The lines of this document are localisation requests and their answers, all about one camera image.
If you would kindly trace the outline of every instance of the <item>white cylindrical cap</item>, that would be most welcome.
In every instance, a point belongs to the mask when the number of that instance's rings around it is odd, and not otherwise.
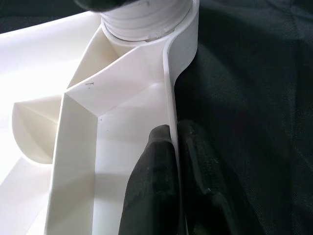
[[[119,39],[151,41],[172,32],[191,4],[191,0],[139,0],[101,13],[102,23]]]

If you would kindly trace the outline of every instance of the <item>dark fabric background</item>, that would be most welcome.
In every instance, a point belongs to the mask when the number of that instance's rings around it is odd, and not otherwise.
[[[0,32],[82,12],[0,0]],[[313,1],[201,0],[199,48],[175,84],[178,119],[207,129],[267,235],[313,235]]]

